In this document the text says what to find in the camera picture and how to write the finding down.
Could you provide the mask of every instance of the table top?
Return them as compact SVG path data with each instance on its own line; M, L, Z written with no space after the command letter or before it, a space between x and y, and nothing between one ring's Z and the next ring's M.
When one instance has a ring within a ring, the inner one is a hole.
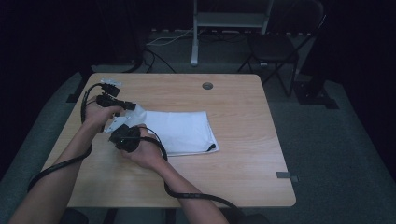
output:
M122 83L119 100L153 111L206 111L219 151L170 157L169 162L203 193L240 207L292 206L287 166L260 78L229 74L93 74L85 87L113 78ZM213 89L204 90L210 82ZM90 96L101 94L94 88ZM44 168L59 157L80 126L82 95L64 125ZM99 133L82 163L71 207L179 207L154 172L124 159L109 133Z

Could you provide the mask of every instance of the gray carpet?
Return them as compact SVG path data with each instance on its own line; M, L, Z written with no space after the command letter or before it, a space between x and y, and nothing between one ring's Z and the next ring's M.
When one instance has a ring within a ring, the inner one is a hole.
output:
M199 65L190 66L191 40L180 39L161 47L149 47L164 58L178 73L235 73L248 56L243 36L229 41L212 41L203 36ZM302 52L306 55L308 48ZM147 63L152 55L145 52ZM265 77L271 66L255 72ZM122 72L128 65L96 65L97 72ZM146 72L142 65L136 72ZM152 73L172 71L156 58ZM246 66L243 73L248 73ZM286 77L290 68L281 70ZM299 75L301 80L309 77ZM0 223L7 223L26 192L27 184L44 164L74 104L66 103L80 81L72 76L43 108L35 126L0 184ZM247 214L265 214L271 223L396 223L396 185L358 120L341 85L326 82L325 89L339 105L299 105L293 94L286 97L276 78L264 90L274 118L276 131L290 172L297 203L289 208L244 208ZM79 208L91 224L103 223L105 208ZM122 209L117 223L159 223L159 209ZM180 210L177 223L187 223Z

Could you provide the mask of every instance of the black plug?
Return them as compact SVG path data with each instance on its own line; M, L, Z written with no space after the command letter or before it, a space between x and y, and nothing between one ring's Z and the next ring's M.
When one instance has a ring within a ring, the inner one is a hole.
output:
M104 90L106 94L109 94L113 97L117 97L120 93L119 88L117 88L114 85L107 84L107 83L102 85L102 90Z

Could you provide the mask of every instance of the black connector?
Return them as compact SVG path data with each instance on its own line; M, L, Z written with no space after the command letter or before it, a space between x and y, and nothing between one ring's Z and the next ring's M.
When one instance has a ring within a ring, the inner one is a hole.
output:
M102 107L109 107L113 105L119 105L126 110L134 110L136 108L136 104L128 101L120 101L114 99L108 95L98 95L96 96L96 103Z
M112 97L117 97L120 93L120 89L110 84L102 84L102 90L105 91L106 94L111 95Z
M137 149L140 143L139 127L134 126L130 128L128 125L122 124L111 134L108 140L116 144L116 148L119 150L133 152Z

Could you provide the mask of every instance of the small circular hole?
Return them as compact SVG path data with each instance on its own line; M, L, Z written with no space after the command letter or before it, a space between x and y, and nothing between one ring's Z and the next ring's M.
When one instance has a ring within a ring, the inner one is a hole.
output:
M213 89L213 84L210 83L210 82L206 82L206 83L202 84L202 87L203 87L205 90L212 90L212 89Z

